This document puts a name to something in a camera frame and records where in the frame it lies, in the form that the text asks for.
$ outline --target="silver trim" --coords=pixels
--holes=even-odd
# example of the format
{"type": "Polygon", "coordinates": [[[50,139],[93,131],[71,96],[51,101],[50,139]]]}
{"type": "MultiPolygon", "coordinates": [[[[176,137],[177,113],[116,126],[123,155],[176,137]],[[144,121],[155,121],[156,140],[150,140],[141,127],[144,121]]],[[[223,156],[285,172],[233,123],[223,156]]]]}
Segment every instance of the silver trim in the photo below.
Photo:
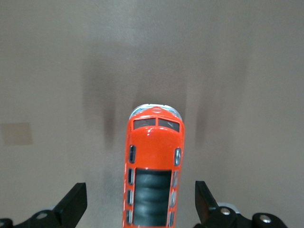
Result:
{"type": "Polygon", "coordinates": [[[223,214],[223,215],[230,215],[230,210],[228,208],[222,208],[220,210],[220,212],[223,214]]]}
{"type": "Polygon", "coordinates": [[[153,107],[160,107],[160,108],[163,108],[163,109],[165,109],[165,110],[167,110],[167,111],[173,113],[174,115],[176,115],[178,118],[180,118],[180,119],[182,120],[181,115],[179,114],[178,111],[176,111],[176,109],[172,108],[172,107],[169,106],[169,105],[165,105],[165,104],[163,104],[163,105],[162,105],[162,104],[144,104],[144,105],[142,104],[142,105],[136,107],[136,108],[132,111],[132,113],[131,113],[129,119],[130,119],[132,116],[134,116],[135,114],[137,114],[137,113],[139,113],[139,112],[141,112],[141,111],[144,111],[144,110],[146,110],[146,109],[153,108],[153,107]]]}
{"type": "Polygon", "coordinates": [[[48,216],[47,213],[41,212],[41,213],[39,213],[39,214],[37,215],[36,219],[43,219],[43,218],[45,218],[46,216],[48,216]]]}
{"type": "Polygon", "coordinates": [[[227,208],[231,208],[233,209],[237,214],[239,214],[239,210],[237,209],[237,207],[231,203],[225,203],[225,202],[219,202],[218,203],[219,207],[227,207],[227,208]]]}
{"type": "Polygon", "coordinates": [[[262,220],[264,223],[271,223],[271,219],[267,215],[260,215],[260,220],[262,220]]]}

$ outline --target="toy train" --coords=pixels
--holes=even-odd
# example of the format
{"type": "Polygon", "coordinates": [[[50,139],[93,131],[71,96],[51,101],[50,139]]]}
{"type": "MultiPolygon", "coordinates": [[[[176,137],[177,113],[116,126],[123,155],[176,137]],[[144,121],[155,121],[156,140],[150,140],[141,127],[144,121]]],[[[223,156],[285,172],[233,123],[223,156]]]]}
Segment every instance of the toy train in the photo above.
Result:
{"type": "Polygon", "coordinates": [[[184,149],[181,115],[168,105],[144,104],[127,125],[123,228],[174,228],[184,149]]]}

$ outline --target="gray backdrop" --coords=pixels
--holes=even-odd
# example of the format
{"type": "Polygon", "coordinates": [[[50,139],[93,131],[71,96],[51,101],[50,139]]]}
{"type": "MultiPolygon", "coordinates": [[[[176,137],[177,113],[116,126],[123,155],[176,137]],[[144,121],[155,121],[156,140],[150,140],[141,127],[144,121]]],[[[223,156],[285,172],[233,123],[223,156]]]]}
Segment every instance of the gray backdrop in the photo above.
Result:
{"type": "Polygon", "coordinates": [[[119,228],[128,116],[186,127],[177,228],[217,201],[303,226],[304,2],[0,1],[0,218],[87,183],[79,228],[119,228]]]}

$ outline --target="toy train window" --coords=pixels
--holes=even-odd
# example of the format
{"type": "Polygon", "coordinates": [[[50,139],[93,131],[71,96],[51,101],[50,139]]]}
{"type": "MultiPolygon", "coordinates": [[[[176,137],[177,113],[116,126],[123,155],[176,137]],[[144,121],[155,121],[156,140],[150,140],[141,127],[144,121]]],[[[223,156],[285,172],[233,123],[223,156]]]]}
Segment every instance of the toy train window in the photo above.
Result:
{"type": "Polygon", "coordinates": [[[140,227],[166,226],[171,170],[137,168],[135,172],[133,224],[140,227]]]}
{"type": "Polygon", "coordinates": [[[170,212],[168,226],[171,227],[174,221],[174,211],[170,212]]]}
{"type": "Polygon", "coordinates": [[[158,119],[158,125],[162,127],[169,127],[177,132],[180,132],[180,124],[169,120],[158,119]]]}
{"type": "Polygon", "coordinates": [[[134,130],[139,128],[139,127],[145,127],[145,126],[155,126],[156,121],[155,118],[150,118],[150,119],[143,119],[143,120],[134,120],[134,130]]]}
{"type": "Polygon", "coordinates": [[[176,187],[178,184],[178,180],[179,179],[179,172],[178,171],[174,171],[173,173],[173,178],[172,178],[172,187],[176,187]]]}
{"type": "Polygon", "coordinates": [[[127,191],[127,202],[129,205],[133,204],[133,191],[132,190],[127,191]]]}
{"type": "Polygon", "coordinates": [[[134,145],[131,145],[130,149],[129,149],[129,162],[130,163],[135,162],[135,152],[136,152],[136,147],[134,145]]]}
{"type": "Polygon", "coordinates": [[[131,224],[132,223],[132,211],[127,210],[125,217],[126,217],[126,222],[128,224],[131,224]]]}
{"type": "Polygon", "coordinates": [[[128,183],[133,184],[134,180],[134,169],[129,168],[128,170],[128,183]]]}
{"type": "Polygon", "coordinates": [[[181,162],[181,149],[176,148],[174,151],[174,165],[178,166],[181,162]]]}

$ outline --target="side window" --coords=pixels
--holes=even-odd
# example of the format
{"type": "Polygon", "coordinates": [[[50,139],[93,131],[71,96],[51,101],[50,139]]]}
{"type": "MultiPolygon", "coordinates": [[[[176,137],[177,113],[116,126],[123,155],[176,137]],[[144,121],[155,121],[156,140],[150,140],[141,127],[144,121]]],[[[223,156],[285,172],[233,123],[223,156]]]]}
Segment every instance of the side window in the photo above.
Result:
{"type": "Polygon", "coordinates": [[[158,119],[158,125],[171,128],[177,132],[180,132],[180,124],[169,120],[158,119]]]}
{"type": "Polygon", "coordinates": [[[169,214],[168,226],[171,227],[173,225],[173,222],[174,222],[174,211],[170,212],[170,214],[169,214]]]}
{"type": "Polygon", "coordinates": [[[179,181],[179,172],[174,171],[173,178],[172,178],[172,187],[176,187],[179,181]]]}
{"type": "Polygon", "coordinates": [[[131,210],[127,210],[125,215],[125,220],[128,224],[132,223],[132,211],[131,210]]]}
{"type": "Polygon", "coordinates": [[[131,145],[130,149],[129,149],[129,162],[130,163],[135,162],[135,153],[136,153],[136,147],[134,145],[131,145]]]}
{"type": "Polygon", "coordinates": [[[129,168],[129,170],[128,170],[128,183],[133,184],[133,180],[134,180],[134,169],[129,168]]]}
{"type": "Polygon", "coordinates": [[[181,149],[176,148],[174,151],[174,165],[178,166],[181,162],[181,149]]]}
{"type": "Polygon", "coordinates": [[[133,191],[132,190],[128,190],[127,191],[127,203],[129,205],[133,204],[133,191]]]}
{"type": "Polygon", "coordinates": [[[135,130],[139,127],[145,127],[145,126],[155,126],[155,124],[156,124],[155,118],[134,120],[133,129],[135,130]]]}

